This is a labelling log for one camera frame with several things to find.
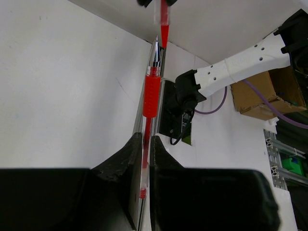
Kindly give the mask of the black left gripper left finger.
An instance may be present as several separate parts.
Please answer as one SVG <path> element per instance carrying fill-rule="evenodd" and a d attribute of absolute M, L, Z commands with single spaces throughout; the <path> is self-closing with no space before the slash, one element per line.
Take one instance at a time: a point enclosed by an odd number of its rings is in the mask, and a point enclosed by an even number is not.
<path fill-rule="evenodd" d="M 0 171 L 3 231 L 134 231 L 142 134 L 96 167 Z"/>

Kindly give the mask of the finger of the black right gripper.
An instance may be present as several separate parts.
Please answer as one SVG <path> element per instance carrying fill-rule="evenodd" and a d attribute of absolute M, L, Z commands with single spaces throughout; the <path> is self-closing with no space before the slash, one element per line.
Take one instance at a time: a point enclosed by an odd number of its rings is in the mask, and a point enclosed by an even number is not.
<path fill-rule="evenodd" d="M 137 0 L 137 3 L 144 7 L 147 8 L 147 6 L 152 2 L 153 0 Z"/>
<path fill-rule="evenodd" d="M 178 0 L 166 0 L 168 6 L 174 5 Z"/>

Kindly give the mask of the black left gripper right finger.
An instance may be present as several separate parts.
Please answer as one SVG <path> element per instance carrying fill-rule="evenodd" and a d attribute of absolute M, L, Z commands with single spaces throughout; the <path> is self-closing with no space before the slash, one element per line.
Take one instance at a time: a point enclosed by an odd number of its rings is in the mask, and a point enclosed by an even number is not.
<path fill-rule="evenodd" d="M 253 169 L 186 168 L 158 136 L 150 146 L 150 219 L 154 231 L 277 231 L 278 204 Z"/>

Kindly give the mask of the red pen cap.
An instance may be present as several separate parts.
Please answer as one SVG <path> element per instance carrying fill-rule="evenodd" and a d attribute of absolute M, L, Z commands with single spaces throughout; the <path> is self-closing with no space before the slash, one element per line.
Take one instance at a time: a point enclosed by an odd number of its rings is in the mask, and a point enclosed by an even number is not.
<path fill-rule="evenodd" d="M 169 36 L 170 7 L 166 0 L 154 0 L 154 23 L 160 25 L 162 47 L 166 48 Z"/>

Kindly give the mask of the red pen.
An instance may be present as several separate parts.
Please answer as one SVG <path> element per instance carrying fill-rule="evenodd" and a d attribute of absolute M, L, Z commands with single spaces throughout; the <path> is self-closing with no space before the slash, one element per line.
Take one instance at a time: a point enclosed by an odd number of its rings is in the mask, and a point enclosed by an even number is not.
<path fill-rule="evenodd" d="M 152 120 L 156 118 L 158 112 L 160 84 L 161 84 L 160 46 L 158 37 L 156 37 L 151 46 L 150 57 L 144 78 L 142 115 L 145 125 L 143 130 L 141 183 L 140 183 L 140 195 L 139 195 L 141 199 L 145 199 L 147 195 L 148 173 L 149 173 L 148 157 L 150 150 Z"/>

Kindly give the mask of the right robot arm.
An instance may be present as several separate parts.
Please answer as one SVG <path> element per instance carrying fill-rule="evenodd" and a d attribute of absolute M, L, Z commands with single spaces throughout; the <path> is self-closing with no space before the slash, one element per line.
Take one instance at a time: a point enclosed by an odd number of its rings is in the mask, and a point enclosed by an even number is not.
<path fill-rule="evenodd" d="M 308 72 L 308 11 L 300 9 L 259 43 L 208 67 L 179 75 L 174 92 L 164 95 L 162 116 L 193 113 L 199 102 L 216 91 L 276 68 L 291 66 Z"/>

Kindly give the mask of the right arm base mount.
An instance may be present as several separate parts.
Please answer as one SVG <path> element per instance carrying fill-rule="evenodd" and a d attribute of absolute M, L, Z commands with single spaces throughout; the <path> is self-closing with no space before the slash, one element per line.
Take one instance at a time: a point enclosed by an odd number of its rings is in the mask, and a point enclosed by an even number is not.
<path fill-rule="evenodd" d="M 169 138 L 176 145 L 179 142 L 192 144 L 192 111 L 178 108 L 175 83 L 164 80 L 160 99 L 157 132 Z"/>

